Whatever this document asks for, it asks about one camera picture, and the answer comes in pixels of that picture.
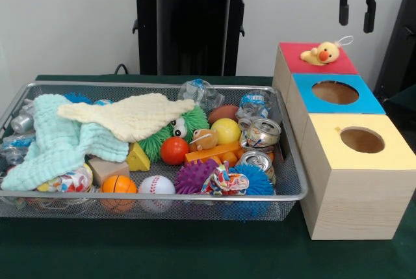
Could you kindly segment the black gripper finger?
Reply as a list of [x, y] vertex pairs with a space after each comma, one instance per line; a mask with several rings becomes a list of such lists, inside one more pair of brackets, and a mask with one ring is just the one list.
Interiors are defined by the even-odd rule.
[[349, 5], [348, 0], [339, 0], [339, 23], [342, 26], [348, 25]]
[[376, 15], [376, 0], [365, 0], [367, 10], [365, 12], [363, 32], [372, 33], [374, 30], [374, 20]]

